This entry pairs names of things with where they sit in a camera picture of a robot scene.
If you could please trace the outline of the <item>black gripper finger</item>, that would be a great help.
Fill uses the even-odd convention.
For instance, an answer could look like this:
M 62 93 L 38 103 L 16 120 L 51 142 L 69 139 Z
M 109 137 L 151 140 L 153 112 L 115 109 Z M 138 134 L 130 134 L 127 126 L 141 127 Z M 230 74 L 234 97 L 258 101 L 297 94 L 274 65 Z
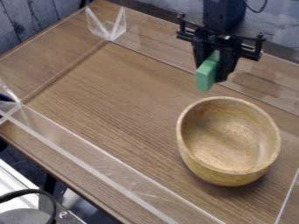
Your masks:
M 215 43 L 218 54 L 215 81 L 223 82 L 235 71 L 242 52 L 242 39 L 231 36 L 218 36 Z
M 217 35 L 213 30 L 198 29 L 193 38 L 193 52 L 195 58 L 195 65 L 201 67 L 205 60 L 213 53 Z

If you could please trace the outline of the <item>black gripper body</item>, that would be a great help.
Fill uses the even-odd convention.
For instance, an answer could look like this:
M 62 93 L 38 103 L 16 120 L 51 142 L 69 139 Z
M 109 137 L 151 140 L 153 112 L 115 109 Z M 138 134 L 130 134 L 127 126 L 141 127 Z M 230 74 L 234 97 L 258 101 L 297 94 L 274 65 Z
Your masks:
M 262 46 L 266 41 L 265 35 L 259 33 L 255 37 L 245 37 L 233 33 L 245 19 L 247 10 L 261 13 L 267 4 L 263 3 L 261 9 L 250 6 L 249 0 L 203 0 L 203 24 L 197 24 L 187 19 L 186 13 L 178 14 L 179 30 L 177 38 L 193 43 L 195 31 L 209 29 L 218 36 L 231 36 L 242 39 L 241 57 L 259 60 Z

